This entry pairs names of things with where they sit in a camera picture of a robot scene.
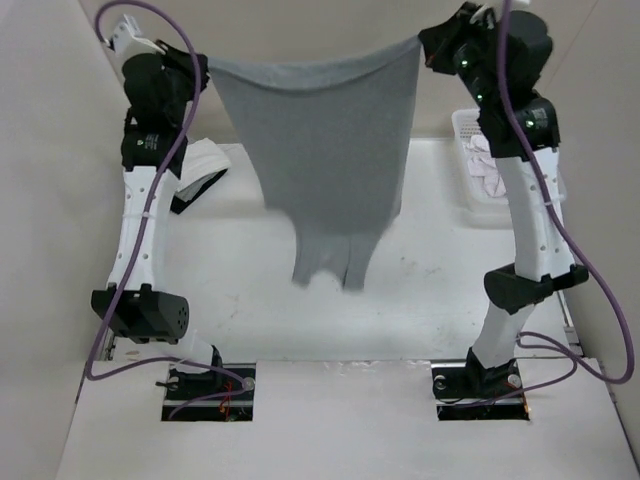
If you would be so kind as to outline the grey tank top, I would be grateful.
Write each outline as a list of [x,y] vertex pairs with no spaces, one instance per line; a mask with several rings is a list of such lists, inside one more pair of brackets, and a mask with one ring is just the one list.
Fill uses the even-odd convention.
[[338,60],[209,59],[265,205],[294,226],[295,283],[328,271],[346,290],[364,287],[401,210],[420,59],[416,37]]

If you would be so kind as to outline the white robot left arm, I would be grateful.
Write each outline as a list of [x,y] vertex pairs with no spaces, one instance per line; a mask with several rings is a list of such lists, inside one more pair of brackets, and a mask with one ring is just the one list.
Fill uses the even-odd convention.
[[216,349],[190,325],[188,301],[166,290],[164,260],[171,205],[182,174],[187,130],[206,87],[206,58],[162,41],[113,40],[121,62],[126,112],[121,144],[124,209],[116,259],[91,307],[105,334],[155,344],[163,360],[190,375],[206,399],[224,387]]

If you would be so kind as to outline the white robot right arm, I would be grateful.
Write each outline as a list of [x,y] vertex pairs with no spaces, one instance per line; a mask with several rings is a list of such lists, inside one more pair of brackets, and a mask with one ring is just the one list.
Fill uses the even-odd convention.
[[463,365],[433,368],[433,392],[446,401],[492,399],[518,386],[516,343],[535,307],[589,278],[546,211],[563,200],[556,111],[535,89],[553,41],[533,13],[498,18],[472,2],[419,39],[427,68],[459,77],[479,108],[515,240],[514,262],[484,276],[489,308],[479,337]]

